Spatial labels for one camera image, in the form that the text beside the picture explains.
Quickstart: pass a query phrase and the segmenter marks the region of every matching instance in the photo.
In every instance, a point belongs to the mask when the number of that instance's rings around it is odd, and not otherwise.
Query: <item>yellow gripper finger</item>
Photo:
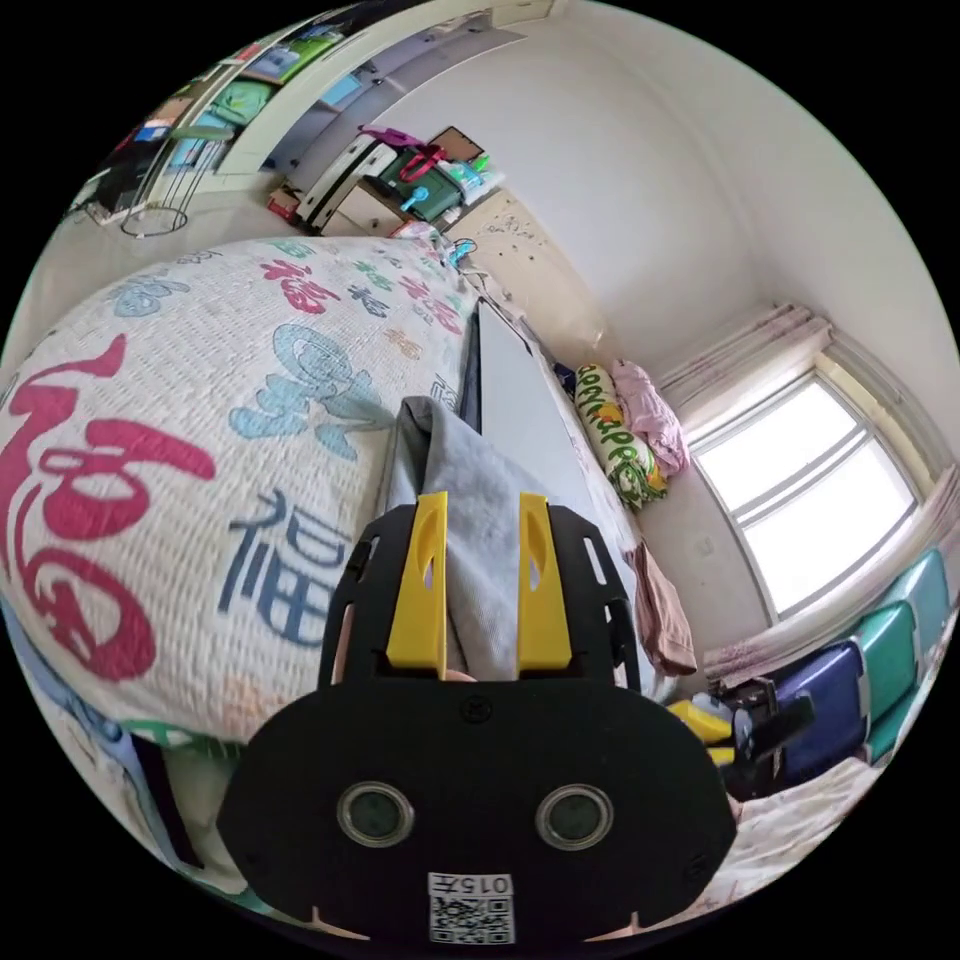
[[[447,494],[418,498],[387,660],[398,670],[447,672]]]
[[[520,494],[518,591],[517,676],[565,670],[573,652],[547,498],[532,493]]]

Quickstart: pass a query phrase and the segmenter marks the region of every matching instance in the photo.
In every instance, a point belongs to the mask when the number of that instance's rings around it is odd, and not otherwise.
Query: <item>white curtain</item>
[[[749,405],[813,365],[833,339],[832,326],[806,307],[787,303],[725,337],[660,377],[657,387],[688,434]]]
[[[707,652],[705,675],[733,687],[788,666],[839,637],[923,553],[934,546],[947,548],[958,523],[960,470],[952,464],[940,475],[926,502],[871,563],[789,620],[749,640]]]
[[[947,586],[954,600],[960,595],[960,517],[953,529],[940,542],[940,552],[947,568]]]

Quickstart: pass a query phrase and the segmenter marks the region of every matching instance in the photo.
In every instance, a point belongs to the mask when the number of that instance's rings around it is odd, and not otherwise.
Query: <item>wall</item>
[[[857,161],[799,104],[694,37],[583,0],[567,11],[695,131],[746,216],[765,294],[829,316],[892,370],[960,459],[960,359],[909,235]]]
[[[759,299],[747,237],[696,145],[566,18],[404,97],[378,123],[448,124],[488,150],[606,313],[656,367]]]

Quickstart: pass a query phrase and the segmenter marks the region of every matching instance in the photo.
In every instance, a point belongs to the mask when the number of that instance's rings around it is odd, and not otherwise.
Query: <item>camera lens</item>
[[[351,840],[366,847],[392,847],[413,829],[413,807],[386,783],[358,783],[340,798],[337,820]]]
[[[596,787],[571,784],[554,790],[537,810],[537,832],[558,850],[586,850],[610,830],[613,806]]]

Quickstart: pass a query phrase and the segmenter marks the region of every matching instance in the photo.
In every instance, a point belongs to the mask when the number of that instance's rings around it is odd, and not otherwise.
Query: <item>pink cloth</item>
[[[397,150],[423,146],[423,141],[419,137],[411,136],[402,130],[394,130],[393,127],[360,127],[360,132],[366,133],[381,143],[385,143],[388,147],[394,147]]]
[[[626,561],[637,574],[637,630],[650,662],[667,677],[696,673],[693,635],[676,587],[664,576],[645,543],[628,551]]]
[[[646,371],[629,360],[614,361],[610,370],[631,433],[646,440],[664,477],[690,465],[690,451],[676,414],[657,393]]]

